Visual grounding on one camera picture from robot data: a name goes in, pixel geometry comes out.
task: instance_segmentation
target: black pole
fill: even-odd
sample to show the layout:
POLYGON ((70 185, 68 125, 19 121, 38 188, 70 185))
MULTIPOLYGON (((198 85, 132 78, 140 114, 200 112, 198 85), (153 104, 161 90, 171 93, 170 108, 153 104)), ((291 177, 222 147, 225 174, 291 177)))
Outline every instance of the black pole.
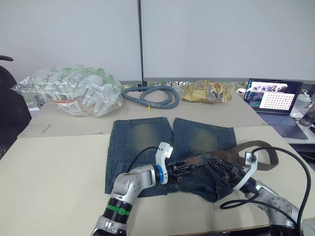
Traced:
POLYGON ((141 80, 142 86, 147 86, 147 82, 143 81, 143 51, 142 51, 142 24, 141 24, 141 0, 138 0, 138 26, 140 39, 140 63, 141 63, 141 80))

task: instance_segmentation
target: clear plastic bag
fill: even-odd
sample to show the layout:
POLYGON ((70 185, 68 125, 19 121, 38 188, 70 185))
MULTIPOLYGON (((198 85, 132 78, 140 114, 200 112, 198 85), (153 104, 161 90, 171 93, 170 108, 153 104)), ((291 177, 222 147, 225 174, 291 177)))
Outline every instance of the clear plastic bag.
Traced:
POLYGON ((119 81, 103 69, 83 66, 36 71, 12 90, 41 104, 52 102, 73 116, 100 117, 123 104, 119 81))

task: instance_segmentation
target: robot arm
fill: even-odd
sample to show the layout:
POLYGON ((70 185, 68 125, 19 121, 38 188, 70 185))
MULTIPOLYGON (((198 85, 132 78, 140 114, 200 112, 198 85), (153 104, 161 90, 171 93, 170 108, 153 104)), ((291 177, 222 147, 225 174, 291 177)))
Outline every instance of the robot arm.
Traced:
POLYGON ((156 153, 156 165, 145 165, 122 173, 115 179, 114 187, 105 212, 98 218, 91 236, 125 236, 132 206, 143 189, 166 184, 168 174, 165 159, 173 147, 160 143, 156 153))

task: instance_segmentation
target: blue ring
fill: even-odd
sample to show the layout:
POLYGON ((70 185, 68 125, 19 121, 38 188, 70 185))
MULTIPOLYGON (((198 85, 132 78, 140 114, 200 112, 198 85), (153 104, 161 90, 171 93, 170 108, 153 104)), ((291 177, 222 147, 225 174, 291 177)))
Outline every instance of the blue ring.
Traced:
POLYGON ((159 182, 162 183, 163 182, 163 171, 161 166, 157 165, 158 171, 159 171, 159 182))

